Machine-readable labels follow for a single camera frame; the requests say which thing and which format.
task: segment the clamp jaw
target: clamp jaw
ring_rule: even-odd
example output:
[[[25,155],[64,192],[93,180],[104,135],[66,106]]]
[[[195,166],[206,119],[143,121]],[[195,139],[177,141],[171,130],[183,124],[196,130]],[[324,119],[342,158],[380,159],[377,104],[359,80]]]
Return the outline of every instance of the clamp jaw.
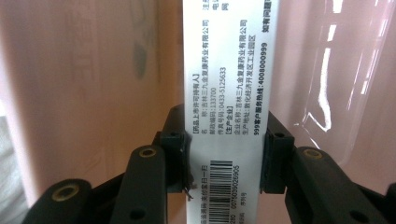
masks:
[[[125,174],[92,189],[80,179],[50,187],[30,223],[167,223],[167,193],[190,189],[183,105],[170,110],[150,146],[132,152]],[[270,113],[260,189],[283,194],[292,223],[396,223],[396,184],[383,196],[353,183],[324,151],[294,145]]]

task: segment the barcode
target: barcode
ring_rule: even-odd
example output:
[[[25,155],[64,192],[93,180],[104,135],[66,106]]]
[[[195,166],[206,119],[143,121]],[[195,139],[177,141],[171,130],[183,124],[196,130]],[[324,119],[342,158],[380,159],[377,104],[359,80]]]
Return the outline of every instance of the barcode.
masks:
[[[211,161],[209,171],[209,223],[229,223],[232,161]]]

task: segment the metal screw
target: metal screw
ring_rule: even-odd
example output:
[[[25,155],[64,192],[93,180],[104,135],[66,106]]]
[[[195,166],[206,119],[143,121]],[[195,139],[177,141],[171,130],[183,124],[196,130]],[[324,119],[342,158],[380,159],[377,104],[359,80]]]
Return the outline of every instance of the metal screw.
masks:
[[[310,158],[310,159],[314,159],[314,160],[318,160],[321,159],[323,157],[323,155],[314,149],[306,149],[304,150],[304,154],[306,157]]]
[[[79,186],[75,183],[67,184],[52,193],[52,200],[63,202],[73,198],[79,192]]]
[[[157,150],[154,148],[144,148],[139,151],[139,156],[143,158],[153,157],[157,154]]]

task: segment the screw hole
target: screw hole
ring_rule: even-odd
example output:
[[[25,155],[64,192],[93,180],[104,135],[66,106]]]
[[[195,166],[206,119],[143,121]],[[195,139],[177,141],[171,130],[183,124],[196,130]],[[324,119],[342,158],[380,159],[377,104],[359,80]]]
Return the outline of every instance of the screw hole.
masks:
[[[140,157],[147,158],[157,154],[157,151],[153,148],[144,148],[139,152]]]
[[[369,223],[369,218],[361,212],[350,211],[349,214],[353,217],[353,219],[359,221],[360,223]]]
[[[55,202],[63,202],[73,198],[79,192],[77,184],[68,184],[52,193],[52,200]]]
[[[129,214],[129,218],[131,220],[139,220],[145,217],[145,215],[146,212],[143,209],[136,208],[131,211],[131,213]]]
[[[322,158],[322,154],[314,149],[306,149],[306,150],[304,150],[304,154],[306,157],[315,159],[315,160]]]
[[[283,133],[275,133],[275,136],[276,136],[276,137],[284,137],[285,134],[283,134]]]

